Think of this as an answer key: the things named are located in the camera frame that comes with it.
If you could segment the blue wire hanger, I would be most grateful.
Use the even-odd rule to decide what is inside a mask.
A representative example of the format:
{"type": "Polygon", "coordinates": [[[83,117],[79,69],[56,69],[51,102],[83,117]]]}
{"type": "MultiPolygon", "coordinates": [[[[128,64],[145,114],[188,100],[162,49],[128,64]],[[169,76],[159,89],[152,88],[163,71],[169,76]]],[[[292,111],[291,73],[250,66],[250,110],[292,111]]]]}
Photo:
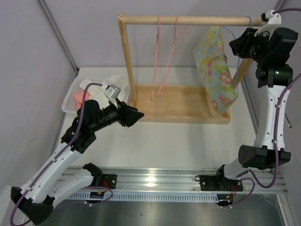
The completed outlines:
{"type": "MultiPolygon", "coordinates": [[[[249,27],[252,27],[252,22],[253,22],[252,18],[250,16],[246,16],[246,17],[249,18],[249,21],[250,21],[249,27]]],[[[232,35],[233,39],[236,39],[235,34],[229,28],[227,28],[226,26],[222,26],[222,28],[225,29],[226,31],[228,31],[232,35]]],[[[239,63],[240,63],[240,58],[239,58],[239,56],[237,58],[238,58],[238,61],[237,61],[236,72],[239,73],[238,67],[239,67],[239,63]]],[[[234,85],[237,85],[237,79],[234,79],[234,85]]],[[[238,88],[236,88],[237,97],[238,97],[238,94],[239,94],[239,90],[238,90],[238,88]]]]}

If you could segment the floral pastel skirt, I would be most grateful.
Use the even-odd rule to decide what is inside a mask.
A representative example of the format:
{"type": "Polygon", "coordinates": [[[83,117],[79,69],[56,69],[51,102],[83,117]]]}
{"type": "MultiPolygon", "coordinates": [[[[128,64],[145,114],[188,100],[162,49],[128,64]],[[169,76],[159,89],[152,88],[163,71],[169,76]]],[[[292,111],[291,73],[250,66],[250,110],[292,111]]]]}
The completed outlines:
{"type": "Polygon", "coordinates": [[[238,96],[224,53],[221,27],[209,27],[192,53],[214,110],[224,114],[238,96]]]}

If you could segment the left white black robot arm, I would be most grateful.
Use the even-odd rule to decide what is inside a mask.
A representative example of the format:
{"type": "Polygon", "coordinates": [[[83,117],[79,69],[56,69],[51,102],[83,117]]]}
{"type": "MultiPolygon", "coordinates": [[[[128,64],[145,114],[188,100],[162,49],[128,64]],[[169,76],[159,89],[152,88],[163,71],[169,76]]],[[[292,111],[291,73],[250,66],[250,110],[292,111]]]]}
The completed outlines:
{"type": "Polygon", "coordinates": [[[92,163],[85,164],[75,176],[60,184],[57,180],[96,140],[97,131],[116,122],[122,127],[131,127],[142,117],[144,113],[125,102],[110,103],[101,109],[97,101],[85,101],[42,168],[23,186],[11,188],[13,210],[20,210],[30,222],[39,225],[73,193],[86,187],[102,186],[103,172],[92,163]]]}

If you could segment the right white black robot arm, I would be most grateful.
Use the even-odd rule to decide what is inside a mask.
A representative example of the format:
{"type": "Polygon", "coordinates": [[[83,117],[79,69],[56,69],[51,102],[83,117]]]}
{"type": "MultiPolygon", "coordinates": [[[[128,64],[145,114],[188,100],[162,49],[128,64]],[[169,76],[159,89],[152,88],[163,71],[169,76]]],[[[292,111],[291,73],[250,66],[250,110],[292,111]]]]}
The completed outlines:
{"type": "Polygon", "coordinates": [[[238,178],[252,173],[252,169],[274,170],[269,185],[259,183],[263,188],[270,188],[276,181],[279,166],[290,161],[291,153],[285,151],[283,128],[290,88],[297,81],[287,60],[297,39],[298,33],[289,28],[279,27],[273,33],[247,28],[229,43],[234,55],[257,63],[255,75],[261,108],[254,144],[242,145],[238,158],[217,170],[214,183],[218,189],[237,185],[238,178]]]}

